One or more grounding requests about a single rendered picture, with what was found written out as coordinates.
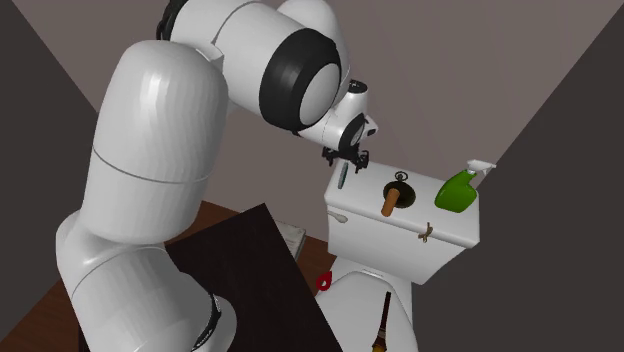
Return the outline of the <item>dark handled brush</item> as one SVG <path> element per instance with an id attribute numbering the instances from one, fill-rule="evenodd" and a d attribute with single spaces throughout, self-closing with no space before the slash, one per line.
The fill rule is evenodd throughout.
<path id="1" fill-rule="evenodd" d="M 392 296 L 391 292 L 387 291 L 385 294 L 385 298 L 384 298 L 380 325 L 378 328 L 376 338 L 372 344 L 372 352 L 386 352 L 387 351 L 386 330 L 387 330 L 387 320 L 388 320 L 391 296 Z"/>

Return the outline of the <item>green spray bottle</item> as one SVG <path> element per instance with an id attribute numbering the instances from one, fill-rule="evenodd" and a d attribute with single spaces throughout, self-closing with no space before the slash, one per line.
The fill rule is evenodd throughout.
<path id="1" fill-rule="evenodd" d="M 472 159 L 467 161 L 467 168 L 449 178 L 439 189 L 434 199 L 434 205 L 440 209 L 461 213 L 465 211 L 478 198 L 477 190 L 471 185 L 471 181 L 479 172 L 484 176 L 496 164 Z"/>

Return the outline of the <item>white toilet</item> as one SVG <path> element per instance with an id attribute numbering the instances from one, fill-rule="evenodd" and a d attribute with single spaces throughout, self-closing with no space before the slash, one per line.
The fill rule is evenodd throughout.
<path id="1" fill-rule="evenodd" d="M 343 352 L 372 352 L 390 291 L 387 352 L 418 352 L 412 287 L 426 283 L 462 251 L 480 241 L 479 204 L 454 213 L 434 205 L 442 181 L 398 167 L 369 163 L 355 173 L 349 163 L 344 187 L 337 162 L 324 199 L 328 251 L 334 255 L 331 287 L 316 301 Z M 408 208 L 381 214 L 383 189 L 403 181 L 416 192 Z"/>

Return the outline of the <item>white book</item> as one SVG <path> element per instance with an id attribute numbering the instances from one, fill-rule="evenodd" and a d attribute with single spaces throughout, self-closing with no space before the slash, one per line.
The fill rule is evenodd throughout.
<path id="1" fill-rule="evenodd" d="M 297 260 L 305 243 L 306 230 L 280 221 L 276 221 L 276 226 L 294 260 Z"/>

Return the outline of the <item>dark robot stand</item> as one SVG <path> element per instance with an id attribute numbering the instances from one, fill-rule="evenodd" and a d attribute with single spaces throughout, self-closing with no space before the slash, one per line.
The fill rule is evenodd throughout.
<path id="1" fill-rule="evenodd" d="M 343 352 L 266 205 L 167 251 L 222 310 L 200 352 Z"/>

